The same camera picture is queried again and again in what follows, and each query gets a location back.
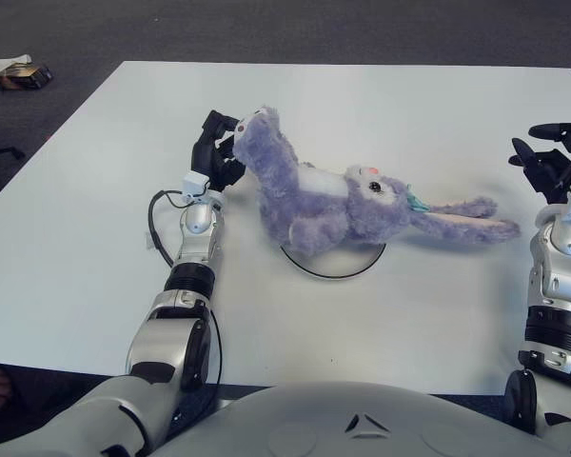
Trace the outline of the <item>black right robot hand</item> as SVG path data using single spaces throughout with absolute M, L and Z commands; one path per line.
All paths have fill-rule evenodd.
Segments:
M 529 135 L 561 143 L 571 154 L 571 123 L 533 126 Z M 508 159 L 510 165 L 521 167 L 535 192 L 541 193 L 548 204 L 565 204 L 571 190 L 571 159 L 558 149 L 535 152 L 522 139 L 513 138 L 516 152 Z

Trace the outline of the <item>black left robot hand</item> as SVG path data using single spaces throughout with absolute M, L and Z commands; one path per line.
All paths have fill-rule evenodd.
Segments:
M 246 172 L 246 166 L 234 158 L 234 136 L 219 145 L 226 133 L 234 132 L 239 120 L 212 110 L 204 124 L 202 133 L 193 146 L 191 169 L 208 178 L 208 189 L 223 191 L 234 185 Z

